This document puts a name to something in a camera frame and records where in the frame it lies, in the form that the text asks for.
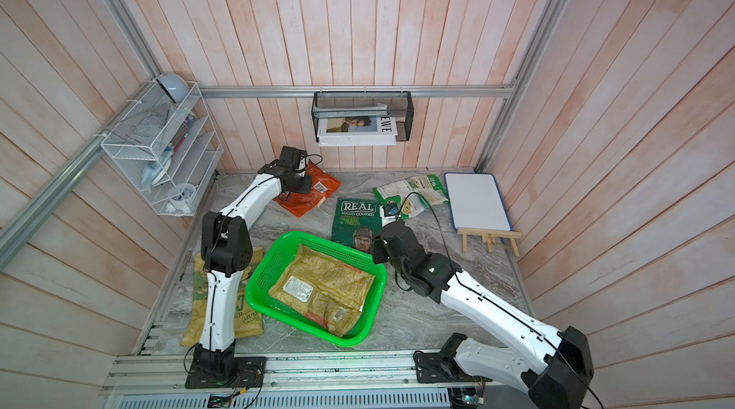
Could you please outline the red chips bag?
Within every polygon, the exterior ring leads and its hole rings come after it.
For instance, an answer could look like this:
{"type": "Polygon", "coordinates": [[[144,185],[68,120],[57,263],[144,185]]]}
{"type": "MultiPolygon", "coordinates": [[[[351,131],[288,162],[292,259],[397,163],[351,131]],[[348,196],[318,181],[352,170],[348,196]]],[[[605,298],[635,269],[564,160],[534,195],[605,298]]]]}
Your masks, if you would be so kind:
{"type": "Polygon", "coordinates": [[[282,194],[274,199],[275,203],[297,219],[321,206],[342,185],[338,179],[324,172],[312,161],[308,162],[305,174],[312,178],[312,187],[308,194],[282,194]]]}

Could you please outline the dark green Real chips bag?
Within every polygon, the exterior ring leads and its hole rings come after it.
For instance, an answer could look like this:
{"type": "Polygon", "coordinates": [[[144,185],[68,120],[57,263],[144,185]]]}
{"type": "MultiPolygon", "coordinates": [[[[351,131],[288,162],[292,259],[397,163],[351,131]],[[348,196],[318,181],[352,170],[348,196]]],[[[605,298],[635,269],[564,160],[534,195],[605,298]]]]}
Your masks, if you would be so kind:
{"type": "Polygon", "coordinates": [[[373,240],[382,227],[380,203],[377,200],[339,198],[332,223],[331,240],[371,254],[373,240]]]}

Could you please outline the light green chips bag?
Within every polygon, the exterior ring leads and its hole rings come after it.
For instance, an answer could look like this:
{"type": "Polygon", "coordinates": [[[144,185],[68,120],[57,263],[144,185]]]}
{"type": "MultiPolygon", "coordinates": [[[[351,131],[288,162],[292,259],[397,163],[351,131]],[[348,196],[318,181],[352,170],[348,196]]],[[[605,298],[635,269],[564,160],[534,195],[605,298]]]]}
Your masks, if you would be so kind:
{"type": "Polygon", "coordinates": [[[414,218],[432,206],[449,202],[437,175],[415,175],[376,187],[373,192],[382,205],[398,205],[402,219],[414,218]]]}

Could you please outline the tan brown chips bag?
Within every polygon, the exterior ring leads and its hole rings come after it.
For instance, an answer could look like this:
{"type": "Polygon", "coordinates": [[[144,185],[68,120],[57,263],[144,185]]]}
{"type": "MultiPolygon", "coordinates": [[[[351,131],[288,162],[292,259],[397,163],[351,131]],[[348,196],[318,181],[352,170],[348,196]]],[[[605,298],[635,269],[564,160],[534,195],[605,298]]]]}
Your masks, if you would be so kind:
{"type": "Polygon", "coordinates": [[[372,274],[301,244],[269,296],[342,337],[360,319],[374,280],[372,274]]]}

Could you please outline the yellow kettle chips bag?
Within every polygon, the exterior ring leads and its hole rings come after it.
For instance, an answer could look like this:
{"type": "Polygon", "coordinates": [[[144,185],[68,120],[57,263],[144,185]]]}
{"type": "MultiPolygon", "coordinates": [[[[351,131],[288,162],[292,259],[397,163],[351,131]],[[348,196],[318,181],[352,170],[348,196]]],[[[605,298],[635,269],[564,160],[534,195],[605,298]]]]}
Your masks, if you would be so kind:
{"type": "MultiPolygon", "coordinates": [[[[245,268],[237,290],[235,303],[234,332],[235,339],[259,336],[263,334],[262,314],[252,309],[246,300],[246,286],[250,276],[262,261],[264,252],[261,246],[254,248],[253,259],[245,268]]],[[[182,347],[193,347],[201,338],[206,323],[206,307],[208,299],[208,281],[201,254],[194,257],[193,273],[193,310],[187,332],[182,341],[182,347]]]]}

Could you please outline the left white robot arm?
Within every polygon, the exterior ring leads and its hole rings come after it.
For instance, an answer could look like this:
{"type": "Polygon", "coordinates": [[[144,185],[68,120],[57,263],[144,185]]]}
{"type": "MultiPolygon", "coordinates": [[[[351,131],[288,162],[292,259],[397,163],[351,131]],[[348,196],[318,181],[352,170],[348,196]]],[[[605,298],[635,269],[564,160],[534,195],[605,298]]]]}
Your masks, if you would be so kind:
{"type": "Polygon", "coordinates": [[[203,332],[194,347],[193,369],[220,380],[235,372],[235,304],[254,253],[250,228],[278,196],[310,193],[312,177],[307,169],[307,152],[284,147],[279,158],[260,168],[251,185],[233,202],[204,216],[200,256],[208,298],[203,332]]]}

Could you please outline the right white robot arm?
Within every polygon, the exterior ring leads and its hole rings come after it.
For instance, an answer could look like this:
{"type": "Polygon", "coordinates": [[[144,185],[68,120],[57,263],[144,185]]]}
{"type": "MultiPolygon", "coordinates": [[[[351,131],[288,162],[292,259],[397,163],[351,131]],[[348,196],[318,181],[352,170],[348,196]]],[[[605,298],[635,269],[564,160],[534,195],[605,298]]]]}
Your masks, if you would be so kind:
{"type": "Polygon", "coordinates": [[[526,393],[538,408],[580,408],[595,375],[581,330],[558,330],[503,301],[447,255],[430,253],[399,219],[372,244],[374,263],[389,263],[422,297],[457,311],[503,342],[495,347],[455,332],[437,353],[415,352],[422,383],[493,381],[526,393]]]}

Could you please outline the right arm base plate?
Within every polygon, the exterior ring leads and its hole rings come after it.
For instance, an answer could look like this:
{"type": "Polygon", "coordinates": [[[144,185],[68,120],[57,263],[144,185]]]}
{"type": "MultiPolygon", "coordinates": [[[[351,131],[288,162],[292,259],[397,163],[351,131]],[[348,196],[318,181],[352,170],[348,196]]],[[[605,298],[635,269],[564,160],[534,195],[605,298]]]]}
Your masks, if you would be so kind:
{"type": "Polygon", "coordinates": [[[486,383],[488,380],[481,376],[466,374],[452,358],[444,357],[441,353],[413,353],[416,379],[419,383],[486,383]]]}

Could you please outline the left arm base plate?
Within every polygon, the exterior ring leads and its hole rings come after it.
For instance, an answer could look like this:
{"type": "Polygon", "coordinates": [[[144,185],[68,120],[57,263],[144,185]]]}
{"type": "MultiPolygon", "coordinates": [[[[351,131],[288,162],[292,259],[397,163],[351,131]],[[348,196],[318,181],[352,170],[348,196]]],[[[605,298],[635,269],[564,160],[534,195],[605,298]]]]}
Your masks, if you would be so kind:
{"type": "Polygon", "coordinates": [[[216,371],[209,364],[194,363],[187,377],[186,389],[235,389],[260,387],[263,383],[265,357],[235,357],[216,371]]]}

